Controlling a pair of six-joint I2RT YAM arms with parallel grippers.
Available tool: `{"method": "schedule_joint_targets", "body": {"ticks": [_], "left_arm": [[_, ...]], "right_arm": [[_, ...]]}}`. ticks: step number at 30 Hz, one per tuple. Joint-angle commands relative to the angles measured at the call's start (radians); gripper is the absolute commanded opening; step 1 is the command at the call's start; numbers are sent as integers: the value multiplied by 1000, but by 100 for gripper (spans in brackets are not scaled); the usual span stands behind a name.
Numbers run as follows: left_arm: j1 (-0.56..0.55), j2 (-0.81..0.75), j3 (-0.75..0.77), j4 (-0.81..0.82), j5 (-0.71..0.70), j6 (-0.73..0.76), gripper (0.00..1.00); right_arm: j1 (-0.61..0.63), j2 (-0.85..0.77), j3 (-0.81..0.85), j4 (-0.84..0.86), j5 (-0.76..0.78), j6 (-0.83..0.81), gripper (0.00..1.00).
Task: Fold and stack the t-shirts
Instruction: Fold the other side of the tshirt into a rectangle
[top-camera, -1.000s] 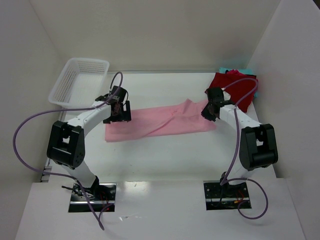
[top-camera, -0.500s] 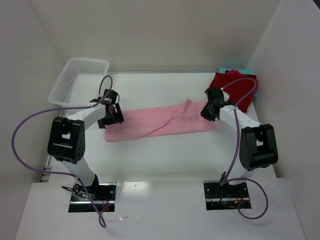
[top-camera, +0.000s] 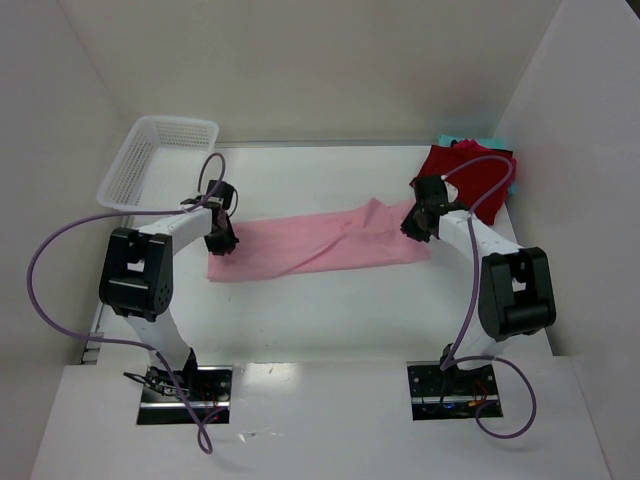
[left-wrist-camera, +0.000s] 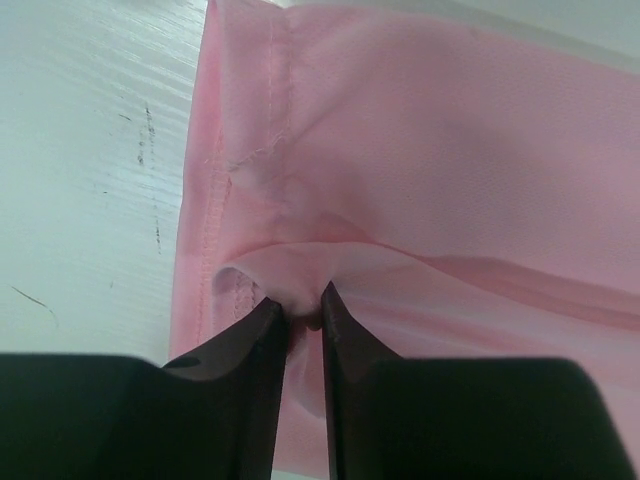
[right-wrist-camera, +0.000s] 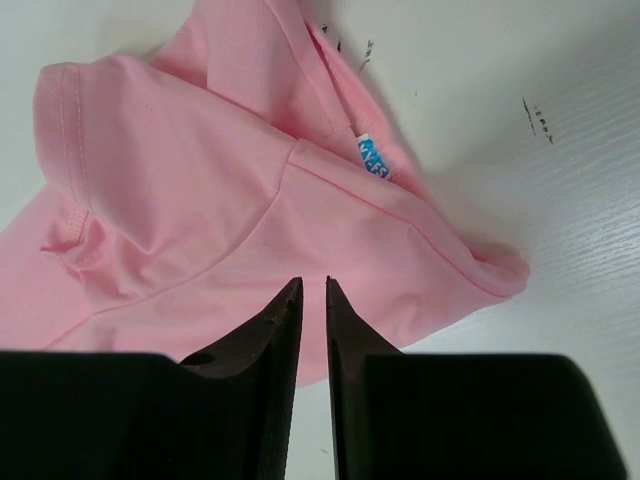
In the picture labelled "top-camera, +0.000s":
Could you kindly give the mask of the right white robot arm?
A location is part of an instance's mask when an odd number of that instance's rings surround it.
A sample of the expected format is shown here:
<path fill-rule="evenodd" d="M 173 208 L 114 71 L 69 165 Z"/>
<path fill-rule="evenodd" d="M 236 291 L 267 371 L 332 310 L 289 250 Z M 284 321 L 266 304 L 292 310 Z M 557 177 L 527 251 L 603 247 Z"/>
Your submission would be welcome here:
<path fill-rule="evenodd" d="M 412 188 L 415 203 L 402 233 L 470 262 L 470 306 L 440 360 L 445 385 L 460 389 L 497 357 L 537 352 L 556 321 L 549 260 L 543 249 L 525 248 L 483 223 L 443 177 L 416 178 Z"/>

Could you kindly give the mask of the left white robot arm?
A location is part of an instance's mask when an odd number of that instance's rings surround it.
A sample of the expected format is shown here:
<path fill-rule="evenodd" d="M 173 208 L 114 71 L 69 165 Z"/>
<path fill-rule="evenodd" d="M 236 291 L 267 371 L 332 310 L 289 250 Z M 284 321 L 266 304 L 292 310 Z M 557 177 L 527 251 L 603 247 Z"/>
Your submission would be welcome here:
<path fill-rule="evenodd" d="M 100 300 L 126 320 L 148 351 L 150 372 L 143 380 L 161 392 L 173 372 L 186 396 L 203 383 L 195 352 L 181 337 L 170 304 L 174 293 L 173 258 L 202 240 L 209 253 L 232 253 L 239 239 L 228 210 L 236 189 L 222 182 L 207 202 L 192 212 L 171 215 L 139 229 L 117 228 L 109 238 L 99 285 Z"/>

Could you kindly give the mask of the pink t shirt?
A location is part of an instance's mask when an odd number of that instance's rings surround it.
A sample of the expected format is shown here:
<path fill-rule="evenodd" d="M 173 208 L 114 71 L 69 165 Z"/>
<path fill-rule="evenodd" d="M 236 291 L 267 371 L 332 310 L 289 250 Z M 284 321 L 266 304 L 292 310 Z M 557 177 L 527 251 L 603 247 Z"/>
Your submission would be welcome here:
<path fill-rule="evenodd" d="M 239 223 L 239 244 L 230 255 L 209 256 L 207 278 L 250 282 L 426 261 L 428 248 L 400 229 L 411 207 L 372 198 L 348 211 Z"/>

